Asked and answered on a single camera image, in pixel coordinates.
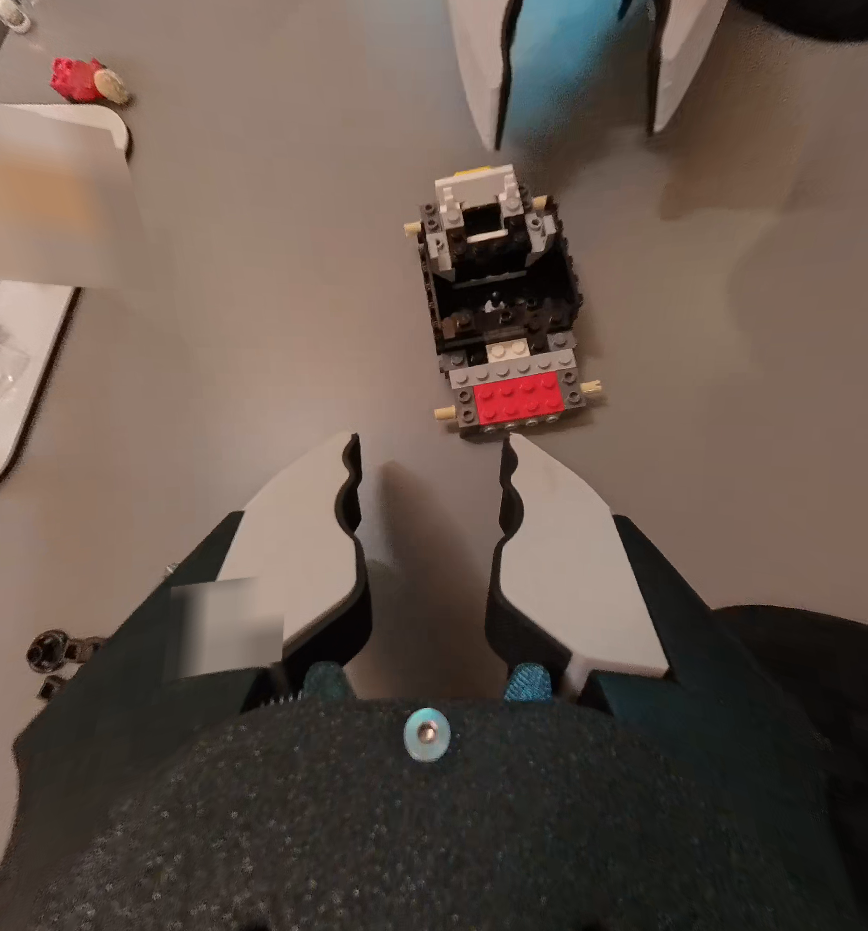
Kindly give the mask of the black round connector piece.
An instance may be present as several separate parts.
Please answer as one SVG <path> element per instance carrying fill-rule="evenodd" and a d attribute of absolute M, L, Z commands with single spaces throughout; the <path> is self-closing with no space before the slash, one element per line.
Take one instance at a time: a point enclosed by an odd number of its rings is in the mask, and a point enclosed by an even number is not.
<path fill-rule="evenodd" d="M 106 643 L 107 638 L 92 636 L 77 638 L 61 629 L 51 629 L 33 639 L 26 652 L 26 661 L 38 674 L 52 674 L 67 664 L 88 662 Z"/>

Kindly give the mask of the grey desk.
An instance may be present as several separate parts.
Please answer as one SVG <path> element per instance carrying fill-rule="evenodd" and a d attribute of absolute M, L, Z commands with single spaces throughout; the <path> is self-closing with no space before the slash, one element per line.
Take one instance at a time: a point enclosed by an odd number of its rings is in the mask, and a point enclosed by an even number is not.
<path fill-rule="evenodd" d="M 668 130 L 645 133 L 649 21 L 535 2 L 507 145 L 470 119 L 443 2 L 53 2 L 0 49 L 0 101 L 95 56 L 125 122 L 148 289 L 88 290 L 0 484 L 0 857 L 24 661 L 113 631 L 287 463 L 358 432 L 366 696 L 474 696 L 498 539 L 494 443 L 452 435 L 403 222 L 503 161 L 559 202 L 607 403 L 535 442 L 699 594 L 868 622 L 868 44 L 726 8 Z"/>

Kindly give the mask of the white rounded tray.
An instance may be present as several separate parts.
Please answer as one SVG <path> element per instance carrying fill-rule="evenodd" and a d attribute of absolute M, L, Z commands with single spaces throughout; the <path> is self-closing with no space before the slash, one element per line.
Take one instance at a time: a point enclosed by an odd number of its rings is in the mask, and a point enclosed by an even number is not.
<path fill-rule="evenodd" d="M 0 103 L 0 326 L 30 357 L 0 401 L 0 479 L 15 460 L 84 288 L 140 276 L 129 130 L 98 104 Z"/>

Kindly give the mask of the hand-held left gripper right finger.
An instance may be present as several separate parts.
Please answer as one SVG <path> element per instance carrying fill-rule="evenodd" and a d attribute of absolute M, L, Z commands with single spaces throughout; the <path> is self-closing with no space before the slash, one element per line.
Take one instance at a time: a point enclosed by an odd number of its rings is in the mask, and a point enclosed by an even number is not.
<path fill-rule="evenodd" d="M 603 498 L 521 434 L 503 442 L 499 483 L 485 634 L 507 669 L 541 666 L 554 692 L 593 673 L 662 681 L 669 661 Z"/>

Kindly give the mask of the red toy brick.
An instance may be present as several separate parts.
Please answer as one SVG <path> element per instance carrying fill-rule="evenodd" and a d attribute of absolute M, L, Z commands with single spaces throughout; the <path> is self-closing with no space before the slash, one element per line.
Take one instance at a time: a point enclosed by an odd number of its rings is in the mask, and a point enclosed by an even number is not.
<path fill-rule="evenodd" d="M 49 85 L 63 99 L 74 103 L 92 103 L 104 99 L 95 84 L 96 73 L 104 65 L 96 59 L 90 61 L 57 57 L 52 62 Z"/>

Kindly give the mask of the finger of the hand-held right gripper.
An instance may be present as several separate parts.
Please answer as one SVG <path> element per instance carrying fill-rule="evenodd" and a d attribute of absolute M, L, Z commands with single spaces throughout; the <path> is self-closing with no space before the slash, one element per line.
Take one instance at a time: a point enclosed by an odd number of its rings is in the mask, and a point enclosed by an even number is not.
<path fill-rule="evenodd" d="M 652 23 L 647 55 L 647 134 L 672 121 L 719 26 L 726 1 L 647 1 Z"/>
<path fill-rule="evenodd" d="M 489 152 L 502 145 L 512 81 L 510 53 L 521 7 L 521 1 L 447 3 L 466 102 Z"/>

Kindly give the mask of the black quilted pad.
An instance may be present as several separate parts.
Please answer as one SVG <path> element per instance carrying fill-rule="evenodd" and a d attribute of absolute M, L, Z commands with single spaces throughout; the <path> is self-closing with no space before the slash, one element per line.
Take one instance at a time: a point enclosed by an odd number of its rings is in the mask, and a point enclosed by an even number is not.
<path fill-rule="evenodd" d="M 791 34 L 830 43 L 868 42 L 868 1 L 738 1 Z"/>

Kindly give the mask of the person's dark trousers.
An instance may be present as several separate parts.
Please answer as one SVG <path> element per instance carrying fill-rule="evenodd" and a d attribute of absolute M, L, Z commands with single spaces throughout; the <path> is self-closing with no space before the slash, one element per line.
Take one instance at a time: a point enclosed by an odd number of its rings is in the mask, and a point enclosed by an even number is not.
<path fill-rule="evenodd" d="M 811 720 L 836 838 L 868 918 L 868 625 L 767 605 L 717 617 Z"/>

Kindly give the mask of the toy brick car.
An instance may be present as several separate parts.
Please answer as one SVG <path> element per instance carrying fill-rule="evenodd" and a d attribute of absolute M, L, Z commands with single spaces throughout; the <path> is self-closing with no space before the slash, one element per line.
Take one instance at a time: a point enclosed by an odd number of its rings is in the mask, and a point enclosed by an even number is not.
<path fill-rule="evenodd" d="M 584 381 L 575 326 L 583 305 L 557 205 L 512 165 L 435 181 L 405 225 L 451 406 L 435 419 L 461 436 L 558 422 L 603 396 Z"/>

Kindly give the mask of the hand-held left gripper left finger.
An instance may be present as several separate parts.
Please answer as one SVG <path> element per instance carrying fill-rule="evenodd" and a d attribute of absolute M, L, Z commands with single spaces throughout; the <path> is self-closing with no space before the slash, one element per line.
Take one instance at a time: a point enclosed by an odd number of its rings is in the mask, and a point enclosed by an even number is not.
<path fill-rule="evenodd" d="M 216 580 L 239 614 L 243 657 L 285 669 L 346 666 L 368 643 L 370 587 L 357 530 L 356 433 L 337 433 L 277 473 L 247 504 Z"/>

